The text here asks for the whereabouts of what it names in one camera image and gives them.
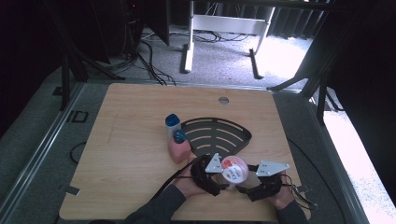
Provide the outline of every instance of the person's left hand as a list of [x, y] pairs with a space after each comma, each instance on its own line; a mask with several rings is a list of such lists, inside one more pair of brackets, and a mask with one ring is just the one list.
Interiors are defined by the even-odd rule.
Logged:
[[189, 198], [193, 195], [197, 194], [205, 194], [206, 191], [196, 186], [194, 181], [191, 178], [191, 167], [186, 168], [181, 174], [181, 178], [177, 178], [173, 185], [175, 185], [184, 195], [184, 197]]

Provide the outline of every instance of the gray carpet floor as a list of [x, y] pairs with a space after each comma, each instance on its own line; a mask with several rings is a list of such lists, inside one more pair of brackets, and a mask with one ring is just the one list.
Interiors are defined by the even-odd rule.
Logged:
[[[270, 36], [268, 43], [276, 42], [290, 45], [294, 48], [307, 50], [312, 40], [284, 40]], [[248, 57], [249, 45], [255, 45], [256, 36], [249, 36], [246, 40], [237, 42], [204, 43], [196, 42], [193, 71], [184, 74], [180, 69], [183, 45], [187, 43], [185, 35], [171, 36], [171, 46], [167, 47], [155, 37], [146, 39], [153, 48], [153, 65], [164, 73], [171, 75], [177, 85], [214, 85], [234, 88], [265, 89], [269, 86], [280, 84], [289, 79], [286, 75], [277, 76], [268, 68], [264, 79], [255, 79], [252, 74], [251, 61]], [[141, 45], [139, 50], [144, 58], [149, 57], [146, 45]], [[120, 62], [120, 58], [113, 58], [113, 63]], [[124, 82], [152, 83], [152, 77], [141, 62], [126, 69], [115, 71]], [[55, 87], [60, 86], [61, 72], [55, 71], [42, 84], [40, 90], [32, 98], [20, 117], [14, 122], [9, 131], [0, 140], [0, 201], [6, 197], [12, 186], [18, 181], [26, 162], [29, 161], [40, 140], [45, 136], [47, 129], [57, 116], [61, 105], [60, 96], [52, 95]], [[82, 94], [73, 106], [74, 111], [89, 113], [84, 123], [65, 122], [56, 136], [55, 141], [35, 173], [35, 177], [24, 192], [18, 206], [9, 217], [8, 223], [53, 223], [58, 216], [58, 211], [64, 199], [64, 192], [59, 190], [62, 185], [67, 185], [76, 169], [76, 164], [69, 157], [69, 152], [74, 146], [88, 139], [90, 130], [99, 111], [100, 105], [106, 94], [108, 84], [114, 82], [99, 74], [91, 74], [88, 83], [83, 87]], [[291, 89], [300, 90], [302, 82], [291, 86]], [[312, 191], [307, 193], [307, 198], [319, 204], [318, 210], [312, 211], [310, 223], [354, 223], [345, 197], [341, 191], [332, 164], [329, 161], [321, 136], [328, 136], [318, 128], [317, 121], [312, 115], [315, 106], [296, 94], [294, 91], [276, 93], [276, 106], [285, 129], [286, 136], [292, 140], [318, 167], [321, 175], [331, 189], [326, 187], [323, 179], [314, 169], [307, 157], [294, 144], [290, 143], [290, 150], [295, 159], [297, 169], [304, 185]], [[76, 152], [81, 153], [83, 146], [77, 147]], [[58, 223], [88, 223], [84, 221], [58, 220]]]

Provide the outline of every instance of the bottle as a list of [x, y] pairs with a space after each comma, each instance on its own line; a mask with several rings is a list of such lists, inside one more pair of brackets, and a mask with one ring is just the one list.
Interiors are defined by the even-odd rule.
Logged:
[[175, 130], [181, 129], [181, 123], [176, 114], [170, 114], [166, 117], [165, 124], [168, 134], [166, 139], [169, 142], [172, 139]]
[[169, 155], [174, 163], [181, 163], [191, 154], [191, 146], [183, 130], [176, 130], [168, 143]]

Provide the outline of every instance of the wooden table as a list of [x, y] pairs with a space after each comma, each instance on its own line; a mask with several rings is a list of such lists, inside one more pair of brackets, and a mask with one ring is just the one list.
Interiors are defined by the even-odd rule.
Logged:
[[[223, 105], [220, 97], [227, 97]], [[268, 91], [110, 85], [60, 216], [64, 219], [124, 219], [145, 204], [163, 182], [184, 164], [175, 165], [166, 147], [164, 119], [215, 117], [236, 122], [252, 133], [237, 155], [248, 164], [261, 160], [285, 162], [293, 183], [301, 184], [290, 154], [273, 96]], [[247, 195], [224, 190], [219, 196], [188, 199], [173, 220], [276, 220], [266, 201], [252, 203]]]

